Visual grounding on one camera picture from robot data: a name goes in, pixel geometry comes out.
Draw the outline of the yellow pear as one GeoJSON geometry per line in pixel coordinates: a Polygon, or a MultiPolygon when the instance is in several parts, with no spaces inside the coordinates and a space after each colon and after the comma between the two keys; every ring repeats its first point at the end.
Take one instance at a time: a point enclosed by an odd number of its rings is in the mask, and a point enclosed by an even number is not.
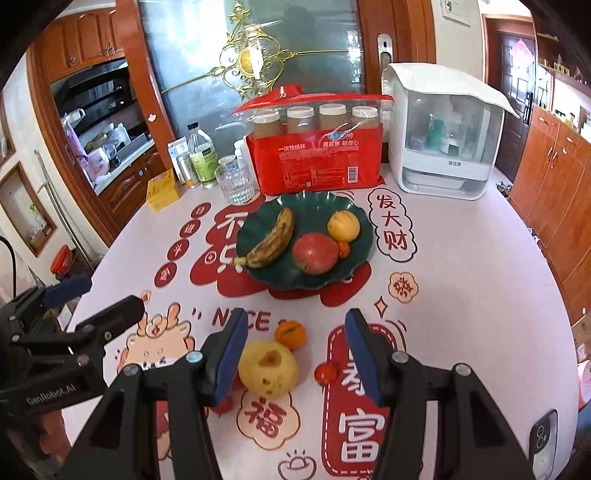
{"type": "Polygon", "coordinates": [[[246,389],[267,399],[293,391],[298,374],[300,369],[294,354],[276,341],[250,341],[238,363],[238,375],[246,389]]]}

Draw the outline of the small orange tomato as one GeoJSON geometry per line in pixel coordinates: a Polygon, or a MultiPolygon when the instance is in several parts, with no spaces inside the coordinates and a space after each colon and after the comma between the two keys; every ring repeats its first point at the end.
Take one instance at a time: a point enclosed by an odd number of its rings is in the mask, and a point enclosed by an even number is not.
{"type": "Polygon", "coordinates": [[[335,382],[339,377],[339,368],[334,362],[322,362],[315,368],[314,378],[315,382],[322,387],[328,386],[332,382],[335,382]]]}

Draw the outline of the red cherry tomato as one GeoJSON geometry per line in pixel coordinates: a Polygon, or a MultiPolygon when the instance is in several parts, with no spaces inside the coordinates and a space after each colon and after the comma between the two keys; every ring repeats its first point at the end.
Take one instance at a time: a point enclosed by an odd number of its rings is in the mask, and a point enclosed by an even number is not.
{"type": "Polygon", "coordinates": [[[349,256],[352,253],[352,249],[351,249],[351,246],[349,245],[349,242],[339,241],[338,247],[339,247],[339,258],[341,258],[341,259],[349,258],[349,256]]]}

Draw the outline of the spotted ripe banana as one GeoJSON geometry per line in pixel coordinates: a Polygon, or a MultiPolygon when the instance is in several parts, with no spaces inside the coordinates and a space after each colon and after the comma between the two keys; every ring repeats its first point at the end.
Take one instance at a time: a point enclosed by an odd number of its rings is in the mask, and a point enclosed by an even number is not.
{"type": "Polygon", "coordinates": [[[231,263],[240,267],[259,269],[270,265],[283,254],[294,234],[294,212],[283,208],[276,217],[270,233],[245,256],[233,258],[231,263]]]}

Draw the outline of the red apple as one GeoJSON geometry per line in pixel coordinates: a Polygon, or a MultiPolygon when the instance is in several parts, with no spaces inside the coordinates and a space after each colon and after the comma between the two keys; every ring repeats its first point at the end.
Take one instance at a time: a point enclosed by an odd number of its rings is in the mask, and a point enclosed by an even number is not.
{"type": "Polygon", "coordinates": [[[339,247],[328,235],[311,232],[302,235],[291,249],[294,264],[311,276],[327,273],[339,260],[339,247]]]}

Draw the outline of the yellow orange with lines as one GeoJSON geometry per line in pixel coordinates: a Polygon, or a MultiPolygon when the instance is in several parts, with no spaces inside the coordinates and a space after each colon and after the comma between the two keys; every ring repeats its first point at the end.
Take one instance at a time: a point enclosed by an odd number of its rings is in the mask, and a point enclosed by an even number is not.
{"type": "Polygon", "coordinates": [[[360,235],[361,225],[355,214],[341,210],[329,218],[327,230],[335,241],[351,243],[360,235]]]}

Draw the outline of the red bucket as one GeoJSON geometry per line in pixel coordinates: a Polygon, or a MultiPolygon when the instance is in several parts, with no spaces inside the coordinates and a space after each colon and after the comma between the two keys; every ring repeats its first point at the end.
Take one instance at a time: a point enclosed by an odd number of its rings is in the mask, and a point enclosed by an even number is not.
{"type": "Polygon", "coordinates": [[[74,251],[68,245],[63,245],[52,260],[50,272],[55,276],[67,274],[74,259],[74,251]]]}

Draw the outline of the smartphone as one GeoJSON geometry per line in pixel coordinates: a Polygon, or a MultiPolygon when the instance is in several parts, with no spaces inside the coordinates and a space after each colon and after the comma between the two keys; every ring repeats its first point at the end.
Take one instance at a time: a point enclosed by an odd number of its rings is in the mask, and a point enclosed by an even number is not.
{"type": "Polygon", "coordinates": [[[529,460],[537,480],[548,480],[554,469],[558,439],[558,412],[553,409],[530,431],[529,460]]]}

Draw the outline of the printed pink tablecloth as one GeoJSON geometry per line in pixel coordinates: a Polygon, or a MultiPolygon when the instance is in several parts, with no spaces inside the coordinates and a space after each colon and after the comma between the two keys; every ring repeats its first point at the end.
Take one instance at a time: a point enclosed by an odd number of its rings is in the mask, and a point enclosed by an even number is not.
{"type": "Polygon", "coordinates": [[[228,413],[208,419],[226,479],[366,479],[387,413],[363,392],[346,347],[346,312],[358,308],[421,363],[470,365],[524,449],[544,415],[558,412],[551,479],[567,465],[577,424],[576,353],[551,270],[510,204],[490,188],[476,201],[408,194],[392,175],[345,193],[367,213],[368,261],[342,282],[280,291],[230,264],[235,238],[259,200],[232,206],[216,189],[194,189],[159,212],[141,208],[108,250],[73,319],[119,299],[144,299],[147,323],[106,350],[104,375],[120,364],[167,364],[221,329],[232,309],[249,314],[253,340],[296,320],[307,341],[295,352],[300,378],[269,401],[232,395],[228,413]],[[322,362],[339,377],[315,382],[322,362]]]}

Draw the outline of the small metal tin can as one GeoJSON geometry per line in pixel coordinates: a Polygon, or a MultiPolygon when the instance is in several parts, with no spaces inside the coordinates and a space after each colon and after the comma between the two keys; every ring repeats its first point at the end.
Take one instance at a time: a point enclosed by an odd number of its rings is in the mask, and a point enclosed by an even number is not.
{"type": "Polygon", "coordinates": [[[197,187],[200,184],[200,180],[193,168],[190,155],[187,152],[181,153],[177,157],[177,163],[186,187],[189,189],[197,187]]]}

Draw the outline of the white carton box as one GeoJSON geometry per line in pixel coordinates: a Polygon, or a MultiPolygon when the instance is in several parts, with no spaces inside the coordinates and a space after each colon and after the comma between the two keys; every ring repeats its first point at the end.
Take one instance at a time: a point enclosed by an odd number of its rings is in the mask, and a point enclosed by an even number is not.
{"type": "Polygon", "coordinates": [[[178,158],[180,155],[188,151],[187,142],[185,137],[174,140],[167,144],[168,155],[172,162],[172,166],[178,182],[183,185],[185,183],[185,177],[182,173],[178,158]]]}

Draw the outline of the clear drinking glass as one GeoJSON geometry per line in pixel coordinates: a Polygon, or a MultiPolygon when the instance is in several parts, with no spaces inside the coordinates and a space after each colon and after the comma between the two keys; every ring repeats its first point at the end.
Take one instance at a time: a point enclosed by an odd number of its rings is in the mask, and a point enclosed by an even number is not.
{"type": "Polygon", "coordinates": [[[231,205],[247,204],[256,194],[252,174],[245,167],[236,165],[232,169],[222,169],[218,164],[215,176],[225,200],[231,205]]]}

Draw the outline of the white plastic bottle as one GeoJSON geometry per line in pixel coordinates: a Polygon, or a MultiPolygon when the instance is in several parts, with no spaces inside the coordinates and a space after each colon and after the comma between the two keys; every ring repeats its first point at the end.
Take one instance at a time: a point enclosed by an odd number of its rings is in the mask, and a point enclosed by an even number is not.
{"type": "Polygon", "coordinates": [[[249,147],[245,138],[235,141],[235,157],[240,167],[245,167],[249,174],[252,174],[252,157],[250,157],[249,147]]]}

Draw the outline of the dark green scalloped plate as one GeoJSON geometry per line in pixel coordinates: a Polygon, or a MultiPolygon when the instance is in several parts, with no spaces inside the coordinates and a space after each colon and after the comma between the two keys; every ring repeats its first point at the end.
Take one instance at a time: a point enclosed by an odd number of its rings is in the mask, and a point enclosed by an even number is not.
{"type": "Polygon", "coordinates": [[[351,200],[303,191],[264,202],[246,216],[232,263],[276,290],[318,290],[352,276],[368,261],[373,242],[367,214],[351,200]],[[338,213],[353,216],[352,240],[329,234],[338,213]]]}

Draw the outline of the white countertop appliance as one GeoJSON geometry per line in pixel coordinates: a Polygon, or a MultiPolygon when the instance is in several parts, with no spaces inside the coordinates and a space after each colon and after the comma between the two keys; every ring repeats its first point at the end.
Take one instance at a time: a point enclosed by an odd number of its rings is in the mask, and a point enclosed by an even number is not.
{"type": "Polygon", "coordinates": [[[382,92],[389,161],[401,190],[481,198],[496,163],[505,120],[518,114],[501,91],[432,63],[391,63],[382,92]]]}

